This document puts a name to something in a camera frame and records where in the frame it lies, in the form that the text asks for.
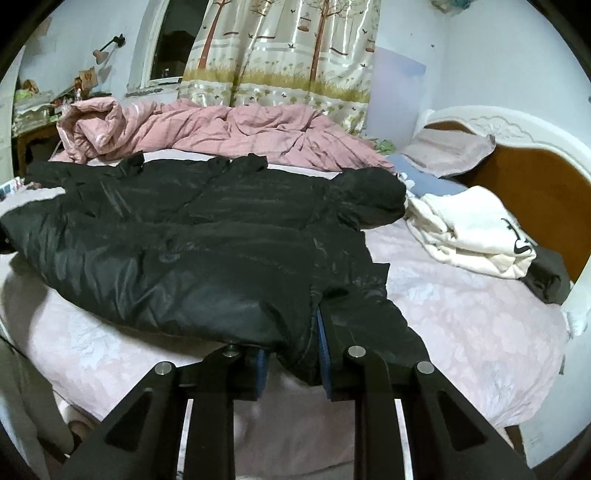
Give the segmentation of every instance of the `wall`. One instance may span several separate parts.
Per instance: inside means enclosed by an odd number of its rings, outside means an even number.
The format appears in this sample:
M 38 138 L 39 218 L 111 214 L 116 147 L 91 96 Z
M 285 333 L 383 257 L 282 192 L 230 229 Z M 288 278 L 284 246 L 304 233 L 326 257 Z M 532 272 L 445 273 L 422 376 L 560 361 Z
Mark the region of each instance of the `wall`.
M 478 0 L 449 19 L 434 109 L 496 105 L 540 117 L 591 147 L 591 85 L 526 0 Z
M 446 52 L 447 20 L 429 0 L 382 0 L 376 46 L 427 67 L 420 111 L 433 108 Z
M 20 77 L 31 78 L 40 90 L 57 95 L 72 84 L 79 70 L 94 66 L 101 89 L 122 98 L 147 5 L 148 0 L 64 1 L 53 12 L 47 34 L 27 43 Z M 109 46 L 110 58 L 96 65 L 92 51 L 121 33 L 126 44 L 117 49 Z

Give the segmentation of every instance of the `white headboard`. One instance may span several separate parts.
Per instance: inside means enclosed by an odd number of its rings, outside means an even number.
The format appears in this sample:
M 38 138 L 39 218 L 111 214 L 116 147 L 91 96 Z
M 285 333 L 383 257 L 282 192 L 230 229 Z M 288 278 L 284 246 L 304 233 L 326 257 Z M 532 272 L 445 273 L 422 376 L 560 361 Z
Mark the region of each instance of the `white headboard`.
M 443 121 L 456 121 L 479 135 L 492 134 L 498 144 L 507 147 L 550 150 L 576 167 L 591 183 L 591 149 L 545 120 L 498 106 L 454 106 L 423 112 L 418 118 L 415 134 L 425 125 Z

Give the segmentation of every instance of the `window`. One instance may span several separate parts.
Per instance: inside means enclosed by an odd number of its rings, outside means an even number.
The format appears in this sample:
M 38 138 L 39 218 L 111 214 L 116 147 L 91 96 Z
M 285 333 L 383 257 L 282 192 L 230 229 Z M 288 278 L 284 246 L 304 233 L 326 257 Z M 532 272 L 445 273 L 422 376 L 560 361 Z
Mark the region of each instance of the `window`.
M 143 86 L 180 81 L 207 3 L 207 0 L 162 0 L 146 51 Z

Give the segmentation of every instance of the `nike logo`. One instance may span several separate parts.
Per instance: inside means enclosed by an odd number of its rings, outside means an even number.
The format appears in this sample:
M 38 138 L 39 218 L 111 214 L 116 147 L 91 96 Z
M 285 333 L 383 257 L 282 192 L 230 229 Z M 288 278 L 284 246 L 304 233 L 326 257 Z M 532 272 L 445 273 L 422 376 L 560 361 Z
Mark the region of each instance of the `nike logo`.
M 526 240 L 521 239 L 521 235 L 517 231 L 517 228 L 515 228 L 509 220 L 507 220 L 506 218 L 502 218 L 501 220 L 504 220 L 507 222 L 507 230 L 512 230 L 513 233 L 515 234 L 515 236 L 517 237 L 517 240 L 515 240 L 515 243 L 513 245 L 513 251 L 515 252 L 515 255 L 521 255 L 521 254 L 524 254 L 525 252 L 531 251 L 532 248 L 527 244 L 524 245 L 523 247 L 517 246 L 517 242 L 525 242 Z

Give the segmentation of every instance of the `bed sheet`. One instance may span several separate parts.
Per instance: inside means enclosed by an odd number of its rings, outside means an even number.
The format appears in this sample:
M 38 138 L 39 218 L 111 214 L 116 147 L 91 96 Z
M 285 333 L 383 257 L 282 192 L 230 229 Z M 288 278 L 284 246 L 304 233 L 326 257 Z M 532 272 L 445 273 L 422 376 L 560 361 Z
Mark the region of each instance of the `bed sheet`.
M 160 151 L 150 158 L 208 157 Z M 388 298 L 450 381 L 495 427 L 530 418 L 563 358 L 559 307 L 518 281 L 435 262 L 403 220 L 366 231 L 366 243 L 374 261 L 391 264 Z M 0 283 L 0 313 L 14 342 L 60 395 L 98 420 L 156 363 L 186 365 L 220 346 L 113 326 L 65 301 L 17 254 L 0 256 Z M 303 385 L 272 359 L 263 397 L 236 403 L 235 444 L 238 475 L 298 475 L 349 462 L 353 408 L 328 402 L 321 387 Z

